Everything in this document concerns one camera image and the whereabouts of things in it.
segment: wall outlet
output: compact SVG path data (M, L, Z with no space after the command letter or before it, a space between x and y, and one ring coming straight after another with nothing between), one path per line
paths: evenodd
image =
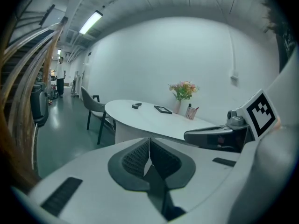
M238 80L239 79L239 73L236 70L232 70L230 72L230 78L233 80Z

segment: chair leg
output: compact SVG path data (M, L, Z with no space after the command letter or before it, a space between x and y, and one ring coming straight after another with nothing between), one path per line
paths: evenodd
M114 128L114 132L116 132L116 122L115 122L115 120L113 120L113 128Z
M100 131L99 131L98 144L100 144L100 141L101 141L101 136L102 136L102 131L103 131L103 127L104 127L105 118L106 118L106 111L103 113L103 117L101 119L101 126L100 126Z
M90 122L90 116L91 116L92 112L89 111L89 114L88 114L88 121L87 121L87 130L89 130L89 122Z

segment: person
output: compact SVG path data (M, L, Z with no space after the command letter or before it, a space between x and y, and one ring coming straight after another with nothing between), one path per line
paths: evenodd
M64 61L64 58L61 56L57 62L57 68L56 68L56 85L57 85L57 91L60 97L63 97L64 94L64 71L62 63Z

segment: pink flowers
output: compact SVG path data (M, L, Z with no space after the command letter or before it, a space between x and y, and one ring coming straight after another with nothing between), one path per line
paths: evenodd
M173 94L177 100L190 99L192 93L195 93L199 90L199 87L192 84L192 82L184 81L179 82L178 84L170 84L170 91L175 91L177 94Z

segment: pen holder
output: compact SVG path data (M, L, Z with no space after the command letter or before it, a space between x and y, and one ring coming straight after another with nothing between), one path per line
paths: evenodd
M188 108L187 108L187 111L186 111L186 114L185 114L185 117L186 117L187 119L191 119L191 120L193 120L193 119L194 119L194 116L195 116L195 114L196 114L196 111L197 111L197 109L188 107Z

